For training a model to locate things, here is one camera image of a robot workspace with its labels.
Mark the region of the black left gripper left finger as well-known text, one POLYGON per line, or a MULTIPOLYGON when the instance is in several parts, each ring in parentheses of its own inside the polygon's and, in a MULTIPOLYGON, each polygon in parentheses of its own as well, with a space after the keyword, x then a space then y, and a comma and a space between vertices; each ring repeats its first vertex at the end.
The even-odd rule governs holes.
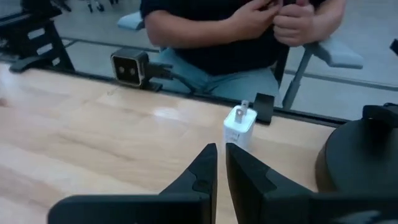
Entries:
POLYGON ((159 194, 72 195, 48 212, 54 224, 214 223, 218 152, 207 144, 192 163, 159 194))

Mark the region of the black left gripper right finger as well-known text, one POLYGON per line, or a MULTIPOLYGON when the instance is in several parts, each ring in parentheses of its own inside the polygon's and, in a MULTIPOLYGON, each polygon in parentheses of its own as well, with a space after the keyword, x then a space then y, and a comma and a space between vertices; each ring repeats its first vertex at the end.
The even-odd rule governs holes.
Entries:
POLYGON ((233 143, 226 169, 239 223, 397 223, 397 196, 316 193, 233 143))

